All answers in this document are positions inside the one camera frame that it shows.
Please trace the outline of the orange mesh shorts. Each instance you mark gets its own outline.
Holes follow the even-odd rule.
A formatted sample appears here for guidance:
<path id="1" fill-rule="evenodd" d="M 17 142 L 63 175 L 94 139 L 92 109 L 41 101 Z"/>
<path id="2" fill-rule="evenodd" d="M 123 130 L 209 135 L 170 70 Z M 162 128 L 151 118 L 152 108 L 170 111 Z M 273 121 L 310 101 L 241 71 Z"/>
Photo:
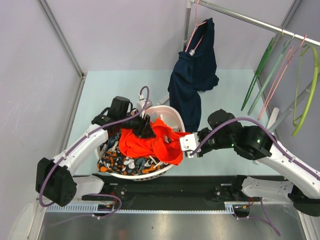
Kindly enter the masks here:
<path id="1" fill-rule="evenodd" d="M 161 162 L 179 165 L 183 160 L 183 151 L 180 138 L 188 135 L 187 132 L 175 132 L 161 119 L 151 123 L 156 137 L 139 138 L 131 129 L 122 129 L 119 140 L 119 150 L 130 158 L 153 157 Z"/>

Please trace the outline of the dark green hanger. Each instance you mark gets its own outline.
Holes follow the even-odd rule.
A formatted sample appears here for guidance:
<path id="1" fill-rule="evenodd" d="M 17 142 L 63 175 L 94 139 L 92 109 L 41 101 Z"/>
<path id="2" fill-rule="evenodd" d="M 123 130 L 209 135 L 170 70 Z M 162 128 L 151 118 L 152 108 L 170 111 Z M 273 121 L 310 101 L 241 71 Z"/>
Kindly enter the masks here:
<path id="1" fill-rule="evenodd" d="M 271 54 L 271 51 L 272 51 L 272 48 L 273 48 L 274 43 L 275 43 L 275 37 L 272 37 L 271 40 L 270 40 L 270 42 L 268 43 L 267 48 L 265 49 L 265 51 L 264 51 L 264 53 L 263 53 L 263 55 L 262 55 L 262 58 L 260 59 L 260 62 L 259 62 L 259 64 L 258 64 L 258 66 L 257 66 L 256 71 L 254 72 L 254 76 L 253 76 L 253 78 L 252 78 L 252 80 L 251 80 L 251 83 L 250 83 L 250 85 L 249 85 L 249 88 L 248 88 L 248 90 L 247 90 L 247 93 L 246 93 L 246 95 L 245 95 L 245 98 L 244 98 L 244 100 L 243 100 L 243 103 L 242 103 L 242 106 L 241 106 L 241 111 L 243 111 L 244 108 L 245 108 L 246 105 L 247 105 L 247 102 L 248 102 L 248 100 L 249 100 L 249 98 L 250 98 L 250 96 L 251 96 L 251 94 L 252 94 L 252 91 L 253 91 L 253 89 L 254 89 L 254 86 L 255 86 L 258 78 L 259 78 L 260 75 L 261 75 L 261 72 L 262 72 L 262 70 L 263 70 L 263 67 L 264 67 L 265 64 L 267 63 L 267 60 L 269 59 L 269 56 L 270 56 L 270 54 Z"/>

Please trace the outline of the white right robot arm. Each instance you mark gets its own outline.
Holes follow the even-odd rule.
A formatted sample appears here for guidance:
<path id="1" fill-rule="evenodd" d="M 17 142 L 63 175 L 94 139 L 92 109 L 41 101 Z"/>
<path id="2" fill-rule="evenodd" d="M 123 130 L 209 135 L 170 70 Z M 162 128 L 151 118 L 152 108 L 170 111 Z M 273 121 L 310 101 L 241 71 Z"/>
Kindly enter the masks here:
<path id="1" fill-rule="evenodd" d="M 230 187 L 231 196 L 242 201 L 245 197 L 265 198 L 289 203 L 312 217 L 320 215 L 320 172 L 287 150 L 263 125 L 248 117 L 236 118 L 223 109 L 209 115 L 206 127 L 195 134 L 198 157 L 212 150 L 233 149 L 250 161 L 258 161 L 285 179 L 261 180 L 239 176 Z"/>

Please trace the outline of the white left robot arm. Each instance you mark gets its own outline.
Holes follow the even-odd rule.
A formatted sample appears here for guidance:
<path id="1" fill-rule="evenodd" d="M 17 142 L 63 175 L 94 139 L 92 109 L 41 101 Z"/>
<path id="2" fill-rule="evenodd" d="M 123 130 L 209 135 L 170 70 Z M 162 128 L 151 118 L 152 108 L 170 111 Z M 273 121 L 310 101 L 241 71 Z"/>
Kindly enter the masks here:
<path id="1" fill-rule="evenodd" d="M 136 131 L 138 137 L 151 137 L 150 118 L 144 111 L 152 106 L 148 98 L 140 97 L 137 113 L 131 114 L 132 103 L 128 98 L 116 96 L 111 105 L 95 116 L 84 134 L 70 147 L 53 157 L 42 158 L 37 164 L 35 190 L 39 202 L 49 207 L 44 199 L 61 207 L 74 198 L 95 195 L 100 200 L 110 196 L 111 188 L 95 176 L 76 177 L 75 173 L 87 157 L 109 140 L 112 131 L 121 128 Z"/>

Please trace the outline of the orange camouflage shorts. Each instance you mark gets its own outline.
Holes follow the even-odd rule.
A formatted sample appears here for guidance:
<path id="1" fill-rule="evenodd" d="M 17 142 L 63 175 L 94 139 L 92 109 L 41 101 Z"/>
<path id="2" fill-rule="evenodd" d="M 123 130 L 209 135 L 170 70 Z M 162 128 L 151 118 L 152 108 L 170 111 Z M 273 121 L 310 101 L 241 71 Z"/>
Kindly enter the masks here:
<path id="1" fill-rule="evenodd" d="M 119 147 L 111 147 L 105 151 L 97 162 L 97 168 L 102 173 L 115 173 L 124 176 L 151 174 L 168 167 L 156 157 L 131 158 L 122 154 Z"/>

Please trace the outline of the navy blue shorts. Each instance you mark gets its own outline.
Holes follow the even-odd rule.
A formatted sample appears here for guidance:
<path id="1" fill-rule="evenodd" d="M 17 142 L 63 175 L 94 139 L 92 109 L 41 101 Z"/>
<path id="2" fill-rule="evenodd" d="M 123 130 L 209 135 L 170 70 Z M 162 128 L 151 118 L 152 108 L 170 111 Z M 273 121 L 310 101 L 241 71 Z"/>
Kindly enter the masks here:
<path id="1" fill-rule="evenodd" d="M 196 132 L 200 126 L 199 92 L 210 91 L 219 82 L 214 42 L 215 24 L 208 18 L 196 29 L 189 46 L 178 53 L 170 76 L 169 105 L 180 114 L 186 132 Z"/>

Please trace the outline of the lime green hanger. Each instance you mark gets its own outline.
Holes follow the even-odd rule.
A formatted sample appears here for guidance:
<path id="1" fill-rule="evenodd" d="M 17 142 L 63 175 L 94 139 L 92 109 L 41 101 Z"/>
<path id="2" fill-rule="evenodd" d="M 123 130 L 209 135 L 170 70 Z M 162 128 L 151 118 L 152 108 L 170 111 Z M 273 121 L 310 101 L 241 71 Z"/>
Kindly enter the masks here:
<path id="1" fill-rule="evenodd" d="M 299 94 L 299 87 L 301 82 L 301 66 L 304 55 L 307 53 L 308 50 L 311 50 L 313 53 L 313 75 L 312 80 L 309 85 Z M 293 101 L 293 118 L 292 118 L 292 125 L 295 127 L 293 133 L 291 134 L 292 137 L 295 137 L 299 131 L 301 130 L 307 115 L 309 113 L 315 92 L 318 83 L 318 74 L 319 74 L 319 55 L 318 51 L 315 47 L 310 46 L 308 44 L 302 47 L 302 51 L 299 56 L 299 63 L 298 63 L 298 72 L 297 72 L 297 81 L 296 81 L 296 89 L 295 89 L 295 98 Z M 304 106 L 303 112 L 301 115 L 297 115 L 297 106 L 298 104 L 307 98 L 306 104 Z"/>

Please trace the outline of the pink hanger on right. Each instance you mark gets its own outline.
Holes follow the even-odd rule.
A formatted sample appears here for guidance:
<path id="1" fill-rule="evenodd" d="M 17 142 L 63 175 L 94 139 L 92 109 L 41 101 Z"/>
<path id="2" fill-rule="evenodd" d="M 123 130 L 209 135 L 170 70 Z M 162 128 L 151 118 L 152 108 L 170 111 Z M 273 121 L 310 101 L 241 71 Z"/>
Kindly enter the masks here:
<path id="1" fill-rule="evenodd" d="M 268 83 L 270 82 L 271 78 L 273 77 L 275 71 L 277 70 L 277 73 L 273 79 L 273 82 L 271 84 L 271 87 L 268 91 L 268 94 L 266 96 L 266 99 L 264 101 L 263 107 L 260 110 L 260 113 L 257 117 L 257 120 L 260 120 L 264 114 L 264 112 L 267 110 L 267 107 L 269 105 L 269 102 L 273 98 L 276 89 L 278 88 L 280 81 L 282 80 L 289 64 L 291 63 L 292 59 L 294 58 L 295 54 L 298 52 L 298 50 L 302 47 L 304 41 L 300 43 L 300 45 L 297 47 L 295 51 L 293 51 L 294 46 L 292 45 L 289 49 L 289 45 L 291 43 L 291 40 L 287 40 L 285 44 L 283 45 L 282 52 L 278 56 L 277 60 L 275 61 L 269 75 L 267 76 L 265 82 L 262 85 L 262 89 L 259 91 L 259 95 L 262 96 L 264 93 Z"/>

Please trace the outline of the pale green hanger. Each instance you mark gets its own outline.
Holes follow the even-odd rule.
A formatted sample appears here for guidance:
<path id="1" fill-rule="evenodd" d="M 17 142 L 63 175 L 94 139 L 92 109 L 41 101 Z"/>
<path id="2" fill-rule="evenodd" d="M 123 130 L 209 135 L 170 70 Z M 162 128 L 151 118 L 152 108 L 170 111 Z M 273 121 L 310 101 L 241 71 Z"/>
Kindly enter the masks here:
<path id="1" fill-rule="evenodd" d="M 254 111 L 254 109 L 256 108 L 259 99 L 262 97 L 267 85 L 269 84 L 271 78 L 274 76 L 275 71 L 279 69 L 279 65 L 280 65 L 281 61 L 284 59 L 285 53 L 287 52 L 287 48 L 288 48 L 289 44 L 291 43 L 291 41 L 292 41 L 292 39 L 287 40 L 284 43 L 282 51 L 280 52 L 280 54 L 278 55 L 277 59 L 275 60 L 275 62 L 273 64 L 269 74 L 267 75 L 264 83 L 259 88 L 259 91 L 258 91 L 257 95 L 255 96 L 251 106 L 249 107 L 249 109 L 247 111 L 247 115 L 248 116 L 250 116 L 252 114 L 252 112 Z M 270 57 L 271 57 L 271 54 L 272 54 L 272 51 L 273 51 L 273 47 L 274 47 L 275 44 L 276 44 L 276 40 L 273 37 L 270 40 L 270 42 L 269 42 L 269 44 L 268 44 L 268 46 L 267 46 L 267 48 L 266 48 L 261 60 L 260 60 L 260 63 L 258 64 L 257 70 L 256 70 L 256 72 L 255 72 L 255 74 L 254 74 L 254 76 L 252 78 L 252 81 L 250 83 L 249 89 L 248 89 L 248 91 L 246 93 L 246 96 L 244 98 L 241 110 L 243 110 L 245 108 L 245 106 L 247 105 L 247 102 L 248 102 L 248 100 L 249 100 L 249 98 L 250 98 L 250 96 L 252 94 L 252 91 L 253 91 L 253 88 L 254 88 L 255 84 L 257 83 L 258 80 L 260 80 L 261 74 L 262 74 L 264 68 L 266 67 Z"/>

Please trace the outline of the white plastic laundry basket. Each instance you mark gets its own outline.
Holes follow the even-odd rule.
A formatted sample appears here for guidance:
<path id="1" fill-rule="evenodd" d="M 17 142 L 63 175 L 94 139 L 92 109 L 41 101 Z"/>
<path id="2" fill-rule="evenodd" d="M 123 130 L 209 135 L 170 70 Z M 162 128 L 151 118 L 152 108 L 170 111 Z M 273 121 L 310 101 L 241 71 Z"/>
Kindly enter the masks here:
<path id="1" fill-rule="evenodd" d="M 184 127 L 184 123 L 183 123 L 179 113 L 174 108 L 172 108 L 170 106 L 165 106 L 165 105 L 153 106 L 153 107 L 150 107 L 146 110 L 146 114 L 150 116 L 151 123 L 154 123 L 157 119 L 160 119 L 167 126 L 171 127 L 174 132 L 187 133 L 185 130 L 185 127 Z M 108 149 L 110 149 L 112 147 L 119 148 L 119 141 L 121 138 L 121 130 L 122 129 L 120 129 L 118 132 L 113 134 L 109 138 L 109 140 L 106 143 L 102 144 L 100 146 L 100 148 L 96 151 L 98 161 L 100 158 L 103 157 L 105 151 L 107 151 Z M 114 177 L 118 177 L 118 178 L 122 178 L 122 179 L 128 179 L 128 180 L 134 180 L 134 181 L 146 181 L 146 180 L 154 179 L 154 178 L 157 178 L 157 177 L 163 175 L 170 168 L 172 168 L 174 166 L 175 166 L 174 164 L 169 164 L 169 166 L 167 166 L 161 170 L 158 170 L 153 173 L 143 174 L 143 175 L 130 176 L 130 175 L 121 175 L 121 174 L 117 174 L 117 173 L 109 173 L 109 174 L 111 174 Z"/>

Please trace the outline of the white rack foot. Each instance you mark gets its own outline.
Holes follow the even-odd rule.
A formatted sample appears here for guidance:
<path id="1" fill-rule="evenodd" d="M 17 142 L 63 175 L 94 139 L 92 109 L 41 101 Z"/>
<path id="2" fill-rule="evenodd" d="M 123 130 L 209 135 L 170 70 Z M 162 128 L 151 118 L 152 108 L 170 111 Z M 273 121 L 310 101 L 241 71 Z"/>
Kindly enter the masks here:
<path id="1" fill-rule="evenodd" d="M 278 107 L 275 107 L 273 110 L 272 110 L 272 113 L 269 117 L 269 121 L 268 121 L 268 124 L 267 124 L 267 129 L 270 129 L 272 127 L 272 125 L 276 122 L 277 120 L 277 117 L 278 117 L 278 114 L 279 114 L 279 108 Z"/>

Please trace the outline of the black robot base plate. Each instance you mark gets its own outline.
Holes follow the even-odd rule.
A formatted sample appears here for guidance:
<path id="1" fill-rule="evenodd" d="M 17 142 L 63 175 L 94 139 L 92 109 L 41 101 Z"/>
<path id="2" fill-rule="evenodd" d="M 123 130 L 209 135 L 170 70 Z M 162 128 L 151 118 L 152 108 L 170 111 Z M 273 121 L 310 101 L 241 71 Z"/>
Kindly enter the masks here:
<path id="1" fill-rule="evenodd" d="M 134 181 L 115 176 L 94 173 L 103 181 L 102 194 L 114 193 L 122 201 L 136 198 L 203 198 L 213 202 L 248 201 L 242 192 L 244 175 L 227 176 L 160 176 Z"/>

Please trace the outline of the metal clothes rack rail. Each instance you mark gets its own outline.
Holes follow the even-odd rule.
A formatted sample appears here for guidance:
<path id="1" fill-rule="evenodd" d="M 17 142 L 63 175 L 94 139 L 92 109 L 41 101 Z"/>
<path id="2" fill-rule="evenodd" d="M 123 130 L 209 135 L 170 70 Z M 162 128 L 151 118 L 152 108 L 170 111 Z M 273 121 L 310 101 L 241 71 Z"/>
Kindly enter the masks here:
<path id="1" fill-rule="evenodd" d="M 243 14 L 240 14 L 238 12 L 229 10 L 229 9 L 227 9 L 225 7 L 213 4 L 211 2 L 204 1 L 204 0 L 200 0 L 199 2 L 197 2 L 196 0 L 187 0 L 186 1 L 186 7 L 188 9 L 190 9 L 193 4 L 199 4 L 200 6 L 205 7 L 207 9 L 210 9 L 210 10 L 213 10 L 215 12 L 221 13 L 223 15 L 235 18 L 235 19 L 243 21 L 245 23 L 257 26 L 257 27 L 265 29 L 267 31 L 270 31 L 270 32 L 273 32 L 273 33 L 276 33 L 276 34 L 281 34 L 281 35 L 286 36 L 286 37 L 291 37 L 292 39 L 299 40 L 301 42 L 304 41 L 304 43 L 312 45 L 314 47 L 317 47 L 317 48 L 320 47 L 320 42 L 319 41 L 304 37 L 302 35 L 298 35 L 296 33 L 290 32 L 290 31 L 288 31 L 288 30 L 286 30 L 284 28 L 281 28 L 281 27 L 266 23 L 264 21 L 260 21 L 260 20 L 254 19 L 252 17 L 245 16 Z"/>

